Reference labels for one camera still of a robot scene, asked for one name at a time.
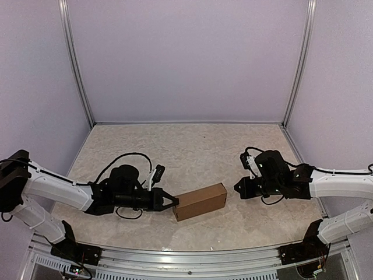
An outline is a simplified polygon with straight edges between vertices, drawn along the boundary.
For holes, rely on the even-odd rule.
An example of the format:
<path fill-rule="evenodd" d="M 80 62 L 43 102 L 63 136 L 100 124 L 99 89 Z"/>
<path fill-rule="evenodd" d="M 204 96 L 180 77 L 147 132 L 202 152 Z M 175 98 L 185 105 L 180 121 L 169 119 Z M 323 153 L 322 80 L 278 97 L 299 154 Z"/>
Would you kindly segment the brown cardboard box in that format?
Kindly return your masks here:
<path fill-rule="evenodd" d="M 227 190 L 222 183 L 177 195 L 179 204 L 173 207 L 177 222 L 204 215 L 225 207 Z"/>

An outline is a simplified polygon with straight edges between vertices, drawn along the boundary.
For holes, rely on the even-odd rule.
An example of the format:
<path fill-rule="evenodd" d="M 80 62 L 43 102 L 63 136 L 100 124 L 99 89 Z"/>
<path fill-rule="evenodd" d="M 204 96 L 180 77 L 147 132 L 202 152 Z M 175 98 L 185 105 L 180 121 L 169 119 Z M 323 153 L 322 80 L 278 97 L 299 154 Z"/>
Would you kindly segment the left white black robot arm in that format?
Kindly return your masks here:
<path fill-rule="evenodd" d="M 143 183 L 139 181 L 139 170 L 131 165 L 114 167 L 110 163 L 104 170 L 110 172 L 107 178 L 99 174 L 93 182 L 80 183 L 41 167 L 30 160 L 28 151 L 19 150 L 1 160 L 1 213 L 20 219 L 74 260 L 82 248 L 75 241 L 72 227 L 53 218 L 32 196 L 94 216 L 111 214 L 116 208 L 161 212 L 179 204 L 178 198 L 155 186 L 164 166 L 151 167 Z"/>

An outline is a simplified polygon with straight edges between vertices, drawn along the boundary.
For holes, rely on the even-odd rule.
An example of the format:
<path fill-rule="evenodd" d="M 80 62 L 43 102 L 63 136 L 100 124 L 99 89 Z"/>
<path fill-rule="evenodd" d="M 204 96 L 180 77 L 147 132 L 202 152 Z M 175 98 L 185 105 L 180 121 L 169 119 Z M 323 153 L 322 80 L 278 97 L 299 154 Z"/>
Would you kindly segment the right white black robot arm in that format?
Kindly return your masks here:
<path fill-rule="evenodd" d="M 310 259 L 321 249 L 347 235 L 372 226 L 372 167 L 365 170 L 320 169 L 307 163 L 291 164 L 278 150 L 248 151 L 240 161 L 250 176 L 243 177 L 234 190 L 242 200 L 272 195 L 281 199 L 310 200 L 322 197 L 364 198 L 361 205 L 335 217 L 320 219 L 309 226 L 309 235 L 298 246 L 298 254 Z"/>

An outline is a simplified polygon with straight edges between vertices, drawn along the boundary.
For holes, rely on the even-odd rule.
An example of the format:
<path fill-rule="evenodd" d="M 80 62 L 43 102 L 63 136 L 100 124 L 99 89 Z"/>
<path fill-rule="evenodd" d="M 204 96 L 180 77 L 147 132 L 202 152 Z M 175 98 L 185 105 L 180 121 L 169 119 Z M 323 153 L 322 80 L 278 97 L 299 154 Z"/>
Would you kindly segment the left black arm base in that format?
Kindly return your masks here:
<path fill-rule="evenodd" d="M 72 227 L 66 221 L 62 221 L 65 235 L 62 241 L 51 243 L 51 254 L 71 260 L 77 264 L 98 265 L 102 254 L 102 248 L 88 244 L 78 243 L 75 239 Z"/>

